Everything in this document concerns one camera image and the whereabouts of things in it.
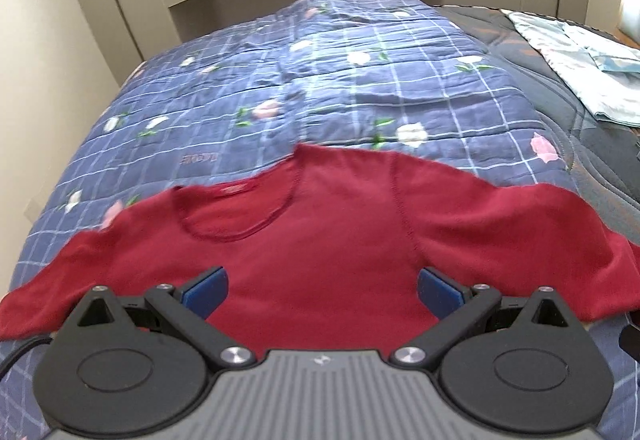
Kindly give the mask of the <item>grey quilted bedspread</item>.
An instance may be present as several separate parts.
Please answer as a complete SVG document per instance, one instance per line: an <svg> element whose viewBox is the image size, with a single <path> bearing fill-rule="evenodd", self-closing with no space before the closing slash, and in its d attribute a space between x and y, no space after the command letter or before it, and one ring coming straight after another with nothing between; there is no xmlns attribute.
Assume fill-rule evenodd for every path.
<svg viewBox="0 0 640 440"><path fill-rule="evenodd" d="M511 74L538 112L579 195L612 230L639 241L639 137L598 122L500 11L437 7Z"/></svg>

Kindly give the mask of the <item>wall outlet plate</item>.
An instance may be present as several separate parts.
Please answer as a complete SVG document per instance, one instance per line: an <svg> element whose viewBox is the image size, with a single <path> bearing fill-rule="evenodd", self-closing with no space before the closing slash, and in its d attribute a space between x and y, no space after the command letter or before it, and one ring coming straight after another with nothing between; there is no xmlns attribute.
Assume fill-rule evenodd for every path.
<svg viewBox="0 0 640 440"><path fill-rule="evenodd" d="M42 212L41 205L33 198L30 198L24 209L25 218L30 223L35 223L40 217L41 212Z"/></svg>

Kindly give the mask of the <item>light blue folded cloth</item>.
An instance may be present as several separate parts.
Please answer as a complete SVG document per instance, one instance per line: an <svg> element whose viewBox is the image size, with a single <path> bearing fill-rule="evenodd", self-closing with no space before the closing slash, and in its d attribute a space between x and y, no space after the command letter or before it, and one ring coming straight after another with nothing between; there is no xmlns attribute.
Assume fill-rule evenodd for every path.
<svg viewBox="0 0 640 440"><path fill-rule="evenodd" d="M589 113L605 122L639 126L639 51L585 27L505 10Z"/></svg>

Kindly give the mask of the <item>blue floral checked quilt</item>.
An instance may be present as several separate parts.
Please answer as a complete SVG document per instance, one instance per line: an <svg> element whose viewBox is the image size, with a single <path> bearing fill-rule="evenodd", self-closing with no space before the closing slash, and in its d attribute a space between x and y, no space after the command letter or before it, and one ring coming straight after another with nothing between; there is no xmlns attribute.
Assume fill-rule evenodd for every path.
<svg viewBox="0 0 640 440"><path fill-rule="evenodd" d="M419 0L298 0L142 64L30 231L12 283L116 200L256 174L298 142L388 148L577 192L513 77Z"/></svg>

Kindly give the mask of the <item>red knit sweater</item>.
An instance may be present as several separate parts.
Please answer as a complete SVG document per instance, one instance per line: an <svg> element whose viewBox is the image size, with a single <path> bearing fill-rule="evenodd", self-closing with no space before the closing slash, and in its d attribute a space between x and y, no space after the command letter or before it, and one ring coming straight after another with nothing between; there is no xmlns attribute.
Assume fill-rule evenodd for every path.
<svg viewBox="0 0 640 440"><path fill-rule="evenodd" d="M97 285L139 296L212 267L229 278L209 323L256 353L390 352L433 325L432 267L508 296L555 288L597 321L639 305L639 249L566 189L494 186L395 152L301 145L247 180L176 186L77 233L1 303L1 336L58 330Z"/></svg>

